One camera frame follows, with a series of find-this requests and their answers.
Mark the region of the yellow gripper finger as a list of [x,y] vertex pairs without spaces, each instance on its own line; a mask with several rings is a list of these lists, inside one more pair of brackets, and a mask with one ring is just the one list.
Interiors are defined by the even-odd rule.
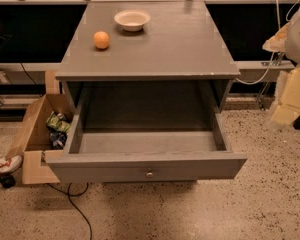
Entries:
[[283,27],[281,27],[275,35],[265,41],[262,49],[269,52],[284,52],[289,26],[290,23],[286,23]]
[[300,116],[300,65],[277,78],[275,100],[269,110],[272,127],[291,126]]

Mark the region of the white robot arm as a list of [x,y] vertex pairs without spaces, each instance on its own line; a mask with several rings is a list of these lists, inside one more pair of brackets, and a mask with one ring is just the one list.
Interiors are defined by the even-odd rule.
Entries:
[[296,62],[290,73],[280,73],[276,100],[270,109],[270,121],[278,126],[292,125],[300,116],[300,7],[290,21],[262,46],[269,52],[284,52]]

